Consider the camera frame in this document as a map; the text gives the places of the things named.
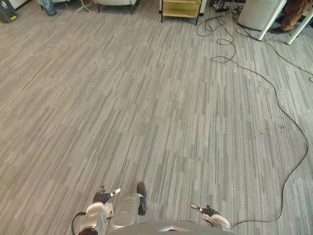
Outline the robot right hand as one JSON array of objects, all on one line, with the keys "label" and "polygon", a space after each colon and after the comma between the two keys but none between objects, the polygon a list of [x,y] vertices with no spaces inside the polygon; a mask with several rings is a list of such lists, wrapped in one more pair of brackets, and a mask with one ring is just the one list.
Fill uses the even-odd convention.
[{"label": "robot right hand", "polygon": [[211,208],[209,205],[207,205],[206,208],[201,208],[200,206],[196,204],[190,203],[190,207],[194,209],[195,211],[200,212],[202,214],[206,214],[208,216],[213,216],[215,214],[219,215],[219,213],[213,208]]}]

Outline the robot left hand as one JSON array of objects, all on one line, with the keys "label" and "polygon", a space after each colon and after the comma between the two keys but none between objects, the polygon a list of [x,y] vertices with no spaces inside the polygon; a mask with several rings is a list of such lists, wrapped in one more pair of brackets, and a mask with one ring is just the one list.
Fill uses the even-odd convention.
[{"label": "robot left hand", "polygon": [[106,204],[113,196],[118,194],[121,191],[120,188],[113,190],[112,192],[106,192],[104,186],[101,186],[99,190],[95,193],[92,202],[100,202]]}]

